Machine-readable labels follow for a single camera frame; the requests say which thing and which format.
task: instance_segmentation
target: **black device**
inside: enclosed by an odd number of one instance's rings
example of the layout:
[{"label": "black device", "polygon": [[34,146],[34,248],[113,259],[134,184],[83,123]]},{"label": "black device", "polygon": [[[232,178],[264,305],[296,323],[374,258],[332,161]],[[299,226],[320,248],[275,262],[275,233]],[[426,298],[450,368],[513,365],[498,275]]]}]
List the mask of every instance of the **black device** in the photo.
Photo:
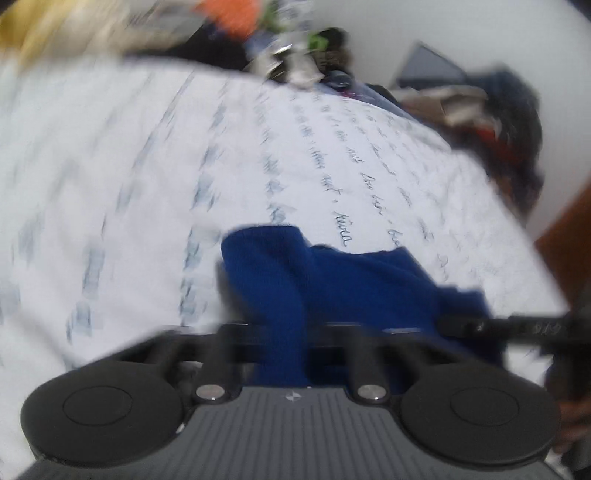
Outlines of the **black device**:
[{"label": "black device", "polygon": [[40,386],[21,411],[37,456],[21,479],[559,478],[544,463],[558,409],[531,382],[414,335],[327,325],[306,368],[344,385],[244,386],[260,338],[166,332]]},{"label": "black device", "polygon": [[[556,399],[579,400],[591,393],[591,322],[584,316],[515,315],[508,319],[451,316],[439,319],[437,329],[442,335],[464,340],[497,339],[538,345],[542,353],[554,356],[547,383]],[[562,463],[571,470],[575,480],[591,480],[591,436],[576,442],[563,455]]]}]

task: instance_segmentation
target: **silver bolt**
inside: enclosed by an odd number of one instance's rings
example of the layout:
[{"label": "silver bolt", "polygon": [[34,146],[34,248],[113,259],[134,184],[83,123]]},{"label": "silver bolt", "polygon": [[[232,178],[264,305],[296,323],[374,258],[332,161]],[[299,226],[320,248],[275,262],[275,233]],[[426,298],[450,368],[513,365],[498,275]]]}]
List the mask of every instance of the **silver bolt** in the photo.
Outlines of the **silver bolt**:
[{"label": "silver bolt", "polygon": [[201,387],[195,391],[195,394],[204,400],[217,400],[218,398],[223,397],[224,393],[226,393],[226,391],[219,385],[201,385]]},{"label": "silver bolt", "polygon": [[386,389],[379,385],[361,385],[357,389],[357,395],[366,400],[380,400],[386,396]]}]

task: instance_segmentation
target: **white bedsheet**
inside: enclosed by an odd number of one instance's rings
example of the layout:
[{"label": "white bedsheet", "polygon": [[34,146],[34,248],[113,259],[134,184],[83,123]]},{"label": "white bedsheet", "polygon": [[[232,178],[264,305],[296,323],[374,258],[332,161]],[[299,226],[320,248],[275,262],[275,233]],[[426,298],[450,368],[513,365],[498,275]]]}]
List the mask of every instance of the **white bedsheet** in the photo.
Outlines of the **white bedsheet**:
[{"label": "white bedsheet", "polygon": [[[373,106],[182,63],[0,77],[0,477],[33,459],[25,397],[165,325],[225,318],[219,242],[297,225],[349,252],[406,246],[496,315],[565,304],[482,169]],[[546,362],[514,350],[534,380]]]}]

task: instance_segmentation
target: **pile of clothes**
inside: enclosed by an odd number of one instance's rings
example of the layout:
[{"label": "pile of clothes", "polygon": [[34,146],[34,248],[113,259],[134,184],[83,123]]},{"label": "pile of clothes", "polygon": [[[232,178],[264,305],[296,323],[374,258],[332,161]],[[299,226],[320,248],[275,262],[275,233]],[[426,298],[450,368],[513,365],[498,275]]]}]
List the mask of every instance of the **pile of clothes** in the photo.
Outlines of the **pile of clothes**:
[{"label": "pile of clothes", "polygon": [[535,92],[505,68],[461,80],[413,77],[397,83],[405,87],[393,92],[402,108],[453,148],[473,151],[505,203],[525,221],[543,185],[536,168],[542,126]]}]

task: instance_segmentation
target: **blue cloth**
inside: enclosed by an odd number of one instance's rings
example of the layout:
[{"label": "blue cloth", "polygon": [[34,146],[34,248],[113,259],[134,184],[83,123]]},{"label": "blue cloth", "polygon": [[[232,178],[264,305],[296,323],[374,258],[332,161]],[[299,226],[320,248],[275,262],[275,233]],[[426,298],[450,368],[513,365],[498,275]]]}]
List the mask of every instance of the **blue cloth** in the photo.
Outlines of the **blue cloth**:
[{"label": "blue cloth", "polygon": [[[310,247],[293,226],[258,226],[228,235],[222,256],[231,286],[265,326],[257,384],[312,383],[304,370],[310,322],[417,327],[441,342],[440,315],[488,314],[482,294],[437,287],[405,248],[348,254]],[[496,346],[479,348],[500,363]]]}]

